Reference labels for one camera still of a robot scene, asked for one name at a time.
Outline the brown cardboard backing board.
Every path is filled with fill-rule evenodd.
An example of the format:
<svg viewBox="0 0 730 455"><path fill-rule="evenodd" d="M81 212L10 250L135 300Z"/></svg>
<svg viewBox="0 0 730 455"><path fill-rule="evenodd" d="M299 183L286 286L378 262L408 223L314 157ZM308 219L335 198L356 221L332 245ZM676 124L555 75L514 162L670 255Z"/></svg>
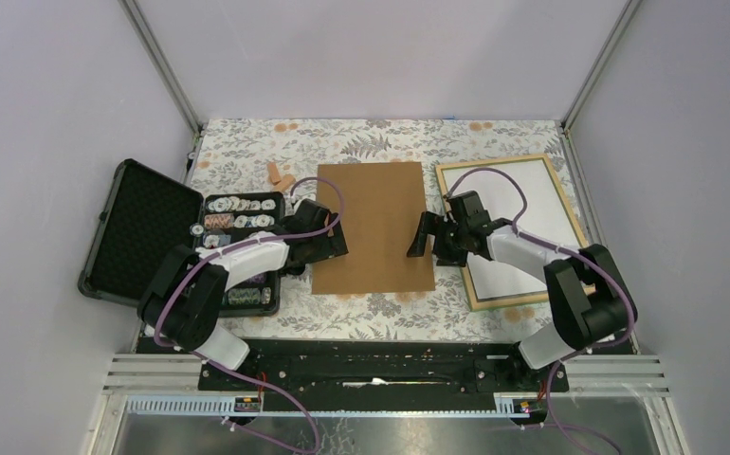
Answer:
<svg viewBox="0 0 730 455"><path fill-rule="evenodd" d="M314 295L427 292L435 289L429 248L409 258L419 217L427 210L419 162L320 164L317 201L341 214L348 253L312 265Z"/></svg>

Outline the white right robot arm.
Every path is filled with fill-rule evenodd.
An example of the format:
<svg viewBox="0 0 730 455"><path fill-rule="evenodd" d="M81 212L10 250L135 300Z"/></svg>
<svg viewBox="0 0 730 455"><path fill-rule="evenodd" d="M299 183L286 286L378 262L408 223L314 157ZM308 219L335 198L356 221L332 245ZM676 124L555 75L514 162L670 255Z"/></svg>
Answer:
<svg viewBox="0 0 730 455"><path fill-rule="evenodd" d="M449 205L444 215L421 214L408 257L422 257L430 248L439 265L460 267L480 257L509 264L546 287L551 323L519 342L506 366L516 389L533 389L544 367L634 326L637 311L606 247L573 250L523 231L512 220L493 219L475 191L450 198Z"/></svg>

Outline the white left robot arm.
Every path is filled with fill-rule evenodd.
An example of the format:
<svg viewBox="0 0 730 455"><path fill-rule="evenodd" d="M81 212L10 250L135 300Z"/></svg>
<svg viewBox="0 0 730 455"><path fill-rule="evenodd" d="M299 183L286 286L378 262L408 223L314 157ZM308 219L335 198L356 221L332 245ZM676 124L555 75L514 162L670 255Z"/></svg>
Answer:
<svg viewBox="0 0 730 455"><path fill-rule="evenodd" d="M257 275L300 275L309 264L347 252L341 214L303 200L270 231L214 249L171 249L143 293L137 315L152 328L156 343L214 364L233 389L243 390L256 380L258 367L247 357L248 344L220 323L223 297Z"/></svg>

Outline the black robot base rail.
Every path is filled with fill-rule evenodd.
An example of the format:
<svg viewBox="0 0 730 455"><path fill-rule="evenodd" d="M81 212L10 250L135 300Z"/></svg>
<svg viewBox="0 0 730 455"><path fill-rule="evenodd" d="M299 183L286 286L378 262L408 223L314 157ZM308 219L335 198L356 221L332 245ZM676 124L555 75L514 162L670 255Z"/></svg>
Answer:
<svg viewBox="0 0 730 455"><path fill-rule="evenodd" d="M489 411L499 392L537 399L551 386L503 343L362 340L248 340L239 371L295 396L310 412Z"/></svg>

